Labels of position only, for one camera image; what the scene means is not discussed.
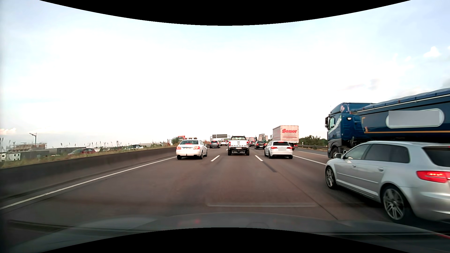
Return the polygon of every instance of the red tail light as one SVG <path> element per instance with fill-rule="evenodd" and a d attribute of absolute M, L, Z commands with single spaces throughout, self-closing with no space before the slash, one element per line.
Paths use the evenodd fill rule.
<path fill-rule="evenodd" d="M 418 171 L 417 176 L 422 180 L 446 183 L 450 180 L 450 172 Z"/>

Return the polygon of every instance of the concrete barrier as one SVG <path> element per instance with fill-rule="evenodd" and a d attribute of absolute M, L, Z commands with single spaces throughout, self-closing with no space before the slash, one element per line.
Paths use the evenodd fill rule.
<path fill-rule="evenodd" d="M 0 201 L 58 185 L 175 156 L 175 147 L 75 158 L 0 169 Z"/>

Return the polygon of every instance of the blue truck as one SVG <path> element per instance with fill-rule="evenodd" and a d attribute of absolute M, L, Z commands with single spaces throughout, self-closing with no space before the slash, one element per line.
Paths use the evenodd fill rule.
<path fill-rule="evenodd" d="M 328 158 L 370 140 L 449 143 L 450 88 L 377 104 L 341 103 L 325 127 Z"/>

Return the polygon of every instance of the car wheel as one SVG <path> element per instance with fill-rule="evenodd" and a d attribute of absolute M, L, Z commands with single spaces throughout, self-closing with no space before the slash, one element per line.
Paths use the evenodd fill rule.
<path fill-rule="evenodd" d="M 328 188 L 335 190 L 338 188 L 336 184 L 336 179 L 334 178 L 334 172 L 331 167 L 325 169 L 325 181 L 327 182 Z"/>
<path fill-rule="evenodd" d="M 405 224 L 414 218 L 413 210 L 400 189 L 390 185 L 384 188 L 381 196 L 384 211 L 392 221 Z"/>
<path fill-rule="evenodd" d="M 334 155 L 339 152 L 338 148 L 334 147 L 333 150 L 331 150 L 331 159 L 334 159 Z"/>

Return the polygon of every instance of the white pickup truck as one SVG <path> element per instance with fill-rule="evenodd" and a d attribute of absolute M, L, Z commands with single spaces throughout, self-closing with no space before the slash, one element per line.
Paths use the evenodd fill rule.
<path fill-rule="evenodd" d="M 250 148 L 248 146 L 248 140 L 245 136 L 232 136 L 228 142 L 228 155 L 231 152 L 245 152 L 245 155 L 250 155 Z"/>

